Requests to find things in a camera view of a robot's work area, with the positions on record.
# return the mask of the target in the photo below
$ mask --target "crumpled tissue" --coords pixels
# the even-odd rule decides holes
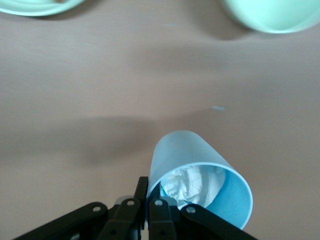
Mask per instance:
[[[175,170],[161,180],[162,192],[177,201],[182,209],[188,204],[209,206],[226,179],[225,169],[218,166],[196,165]]]

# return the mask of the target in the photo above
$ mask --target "light green plate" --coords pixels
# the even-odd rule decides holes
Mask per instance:
[[[0,0],[0,11],[22,16],[58,14],[79,5],[85,0]]]

